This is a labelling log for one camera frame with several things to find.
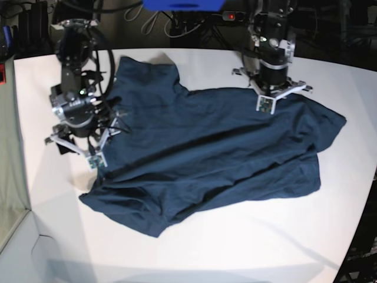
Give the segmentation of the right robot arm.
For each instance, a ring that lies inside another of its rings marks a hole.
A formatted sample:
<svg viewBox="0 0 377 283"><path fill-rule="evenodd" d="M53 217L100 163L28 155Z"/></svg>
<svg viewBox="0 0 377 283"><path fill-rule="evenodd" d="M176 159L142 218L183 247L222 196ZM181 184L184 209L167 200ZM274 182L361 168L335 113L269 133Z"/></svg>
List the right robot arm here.
<svg viewBox="0 0 377 283"><path fill-rule="evenodd" d="M125 112L115 110L120 98L110 98L115 82L115 59L110 48L110 79L106 88L100 70L98 45L107 40L97 29L100 14L95 1L58 1L52 26L62 30L55 55L61 66L61 82L51 87L49 101L58 124L45 139L57 145L60 154L84 157L92 170L108 166L104 149L110 140L128 130Z"/></svg>

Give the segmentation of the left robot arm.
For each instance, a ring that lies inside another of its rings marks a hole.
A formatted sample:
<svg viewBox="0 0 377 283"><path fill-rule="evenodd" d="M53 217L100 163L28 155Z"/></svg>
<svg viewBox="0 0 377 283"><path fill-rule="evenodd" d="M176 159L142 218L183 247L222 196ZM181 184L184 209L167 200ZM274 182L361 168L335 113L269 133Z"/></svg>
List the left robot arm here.
<svg viewBox="0 0 377 283"><path fill-rule="evenodd" d="M232 73L248 78L257 94L256 111L274 114L277 102L298 91L313 91L304 81L288 76L293 62L296 35L288 15L296 1L247 1L249 46L240 50L242 67Z"/></svg>

